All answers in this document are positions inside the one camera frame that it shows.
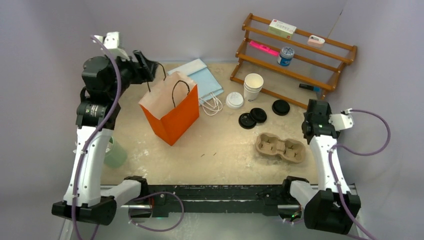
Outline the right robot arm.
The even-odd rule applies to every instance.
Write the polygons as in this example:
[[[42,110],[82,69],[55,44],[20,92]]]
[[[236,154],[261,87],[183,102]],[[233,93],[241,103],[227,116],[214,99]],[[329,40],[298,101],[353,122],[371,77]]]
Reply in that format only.
[[[301,124],[303,137],[316,163],[318,185],[305,178],[288,176],[280,196],[288,204],[297,201],[301,219],[308,229],[347,235],[360,208],[359,196],[353,195],[344,179],[338,152],[341,131],[354,126],[349,110],[333,114],[326,101],[310,99]]]

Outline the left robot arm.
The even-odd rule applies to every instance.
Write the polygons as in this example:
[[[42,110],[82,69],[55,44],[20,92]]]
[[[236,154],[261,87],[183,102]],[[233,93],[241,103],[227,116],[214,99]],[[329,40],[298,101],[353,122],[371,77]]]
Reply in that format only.
[[[135,50],[128,60],[96,56],[83,64],[84,87],[76,110],[77,142],[72,177],[63,199],[52,205],[53,215],[74,222],[109,225],[117,208],[129,201],[149,199],[147,180],[128,176],[101,191],[102,166],[120,112],[120,96],[130,85],[154,80],[158,63]]]

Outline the orange paper bag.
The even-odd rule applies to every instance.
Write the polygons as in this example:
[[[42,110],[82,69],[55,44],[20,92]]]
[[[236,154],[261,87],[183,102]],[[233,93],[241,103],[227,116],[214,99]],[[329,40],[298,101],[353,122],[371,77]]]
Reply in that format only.
[[[152,86],[138,104],[153,132],[173,146],[200,116],[198,84],[175,71]]]

